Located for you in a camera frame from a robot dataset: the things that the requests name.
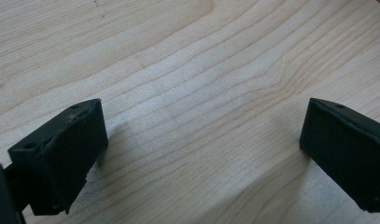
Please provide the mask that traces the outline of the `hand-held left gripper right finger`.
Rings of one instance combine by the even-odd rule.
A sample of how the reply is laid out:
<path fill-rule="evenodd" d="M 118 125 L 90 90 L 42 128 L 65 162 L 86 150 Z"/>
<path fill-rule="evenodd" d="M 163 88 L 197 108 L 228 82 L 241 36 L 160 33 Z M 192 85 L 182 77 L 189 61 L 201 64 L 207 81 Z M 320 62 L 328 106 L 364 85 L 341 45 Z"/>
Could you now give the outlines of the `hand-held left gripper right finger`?
<path fill-rule="evenodd" d="M 305 152 L 360 209 L 380 213 L 380 123 L 312 98 L 300 137 Z"/>

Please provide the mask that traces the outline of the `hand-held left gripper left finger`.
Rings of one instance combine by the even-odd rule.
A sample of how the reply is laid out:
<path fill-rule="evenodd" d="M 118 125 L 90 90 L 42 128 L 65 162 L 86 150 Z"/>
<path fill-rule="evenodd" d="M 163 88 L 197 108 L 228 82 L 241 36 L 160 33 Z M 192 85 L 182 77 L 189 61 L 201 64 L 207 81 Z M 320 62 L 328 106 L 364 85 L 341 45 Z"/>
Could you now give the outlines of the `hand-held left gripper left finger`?
<path fill-rule="evenodd" d="M 107 146 L 99 99 L 66 108 L 8 150 L 16 205 L 37 216 L 68 212 Z"/>

